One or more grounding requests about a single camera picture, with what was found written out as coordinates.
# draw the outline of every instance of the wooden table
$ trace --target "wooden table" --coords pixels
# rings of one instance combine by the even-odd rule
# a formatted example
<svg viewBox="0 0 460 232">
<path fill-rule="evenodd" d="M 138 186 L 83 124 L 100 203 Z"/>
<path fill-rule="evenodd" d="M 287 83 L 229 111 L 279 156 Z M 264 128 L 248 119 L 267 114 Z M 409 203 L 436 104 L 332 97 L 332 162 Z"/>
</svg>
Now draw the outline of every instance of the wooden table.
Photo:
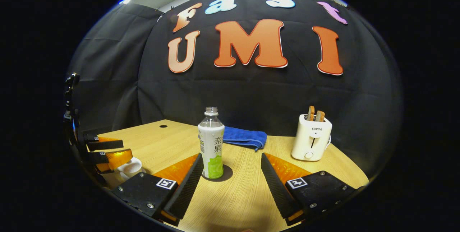
<svg viewBox="0 0 460 232">
<path fill-rule="evenodd" d="M 155 173 L 200 152 L 197 126 L 168 120 L 100 136 L 123 139 L 125 148 L 130 148 L 133 156 L 142 161 L 147 173 Z M 330 144 L 317 162 L 293 158 L 293 145 L 294 137 L 282 136 L 268 136 L 265 148 L 257 152 L 224 143 L 223 162 L 233 170 L 233 176 L 220 182 L 200 178 L 185 217 L 177 228 L 186 232 L 241 232 L 246 229 L 277 232 L 287 229 L 260 168 L 263 152 L 312 173 L 325 170 L 353 188 L 369 183 L 363 171 L 334 145 Z"/>
</svg>

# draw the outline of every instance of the bottle label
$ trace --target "bottle label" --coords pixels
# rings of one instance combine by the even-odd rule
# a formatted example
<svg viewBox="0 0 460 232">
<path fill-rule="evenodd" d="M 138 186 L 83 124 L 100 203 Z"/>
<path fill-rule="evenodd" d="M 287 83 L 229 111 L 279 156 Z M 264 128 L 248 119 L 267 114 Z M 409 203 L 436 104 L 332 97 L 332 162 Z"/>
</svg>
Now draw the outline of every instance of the bottle label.
<svg viewBox="0 0 460 232">
<path fill-rule="evenodd" d="M 198 125 L 198 138 L 203 156 L 203 176 L 206 178 L 220 178 L 224 174 L 222 163 L 222 143 L 225 126 L 202 127 Z"/>
</svg>

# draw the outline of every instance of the orange letter m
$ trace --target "orange letter m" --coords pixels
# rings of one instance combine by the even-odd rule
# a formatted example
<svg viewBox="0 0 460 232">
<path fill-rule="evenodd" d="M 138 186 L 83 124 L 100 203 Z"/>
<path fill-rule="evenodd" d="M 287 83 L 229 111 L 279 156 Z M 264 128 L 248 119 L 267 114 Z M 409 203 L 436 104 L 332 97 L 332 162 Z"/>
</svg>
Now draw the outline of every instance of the orange letter m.
<svg viewBox="0 0 460 232">
<path fill-rule="evenodd" d="M 280 30 L 283 22 L 275 19 L 263 19 L 254 27 L 250 35 L 235 21 L 223 22 L 216 26 L 220 32 L 219 57 L 214 60 L 217 67 L 232 67 L 236 59 L 231 55 L 235 49 L 241 63 L 247 65 L 259 46 L 259 55 L 254 60 L 258 66 L 283 68 L 288 60 L 283 57 Z"/>
</svg>

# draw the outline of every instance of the black backdrop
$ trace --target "black backdrop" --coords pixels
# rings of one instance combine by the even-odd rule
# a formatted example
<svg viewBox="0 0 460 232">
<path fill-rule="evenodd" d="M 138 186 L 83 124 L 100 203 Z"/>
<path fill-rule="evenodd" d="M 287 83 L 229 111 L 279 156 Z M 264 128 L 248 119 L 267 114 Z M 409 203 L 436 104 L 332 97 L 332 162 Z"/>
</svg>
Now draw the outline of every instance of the black backdrop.
<svg viewBox="0 0 460 232">
<path fill-rule="evenodd" d="M 17 149 L 17 169 L 7 175 L 3 214 L 11 230 L 159 231 L 120 208 L 76 166 L 61 133 L 62 80 L 69 59 L 87 31 L 118 0 L 5 0 L 7 147 Z M 389 44 L 401 69 L 404 122 L 396 151 L 368 189 L 309 229 L 388 231 L 428 224 L 452 230 L 458 211 L 452 135 L 458 121 L 452 97 L 459 65 L 452 0 L 344 0 L 367 19 Z M 447 55 L 454 52 L 456 57 Z M 444 109 L 445 116 L 427 112 Z M 440 157 L 433 157 L 440 152 Z M 127 219 L 113 217 L 127 216 Z"/>
<path fill-rule="evenodd" d="M 330 0 L 293 0 L 296 6 L 289 9 L 272 8 L 266 0 L 235 0 L 236 8 L 207 15 L 212 1 L 190 0 L 161 18 L 160 11 L 132 2 L 115 6 L 98 21 L 67 72 L 81 75 L 74 95 L 82 130 L 100 134 L 163 119 L 196 125 L 212 105 L 226 126 L 295 136 L 299 115 L 313 105 L 332 122 L 333 144 L 372 181 L 392 153 L 403 114 L 399 71 L 378 32 L 354 10 Z M 348 24 L 336 21 L 317 1 L 337 8 Z M 199 2 L 205 6 L 173 33 L 177 13 Z M 247 65 L 214 66 L 220 40 L 214 27 L 237 21 L 250 34 L 261 19 L 283 22 L 281 47 L 288 65 L 256 66 L 257 48 Z M 322 50 L 313 26 L 338 34 L 342 75 L 317 70 Z M 193 65 L 184 73 L 169 71 L 168 42 L 195 30 L 200 35 Z"/>
</svg>

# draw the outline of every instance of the blue towel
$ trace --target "blue towel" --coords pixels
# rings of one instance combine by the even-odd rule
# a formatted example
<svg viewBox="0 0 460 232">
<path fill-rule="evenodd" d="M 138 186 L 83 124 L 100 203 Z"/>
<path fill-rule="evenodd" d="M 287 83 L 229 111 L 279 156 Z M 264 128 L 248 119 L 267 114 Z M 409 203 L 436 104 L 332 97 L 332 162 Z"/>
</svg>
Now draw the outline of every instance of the blue towel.
<svg viewBox="0 0 460 232">
<path fill-rule="evenodd" d="M 263 149 L 267 141 L 267 134 L 263 131 L 249 131 L 225 126 L 225 143 L 255 147 L 255 151 Z"/>
</svg>

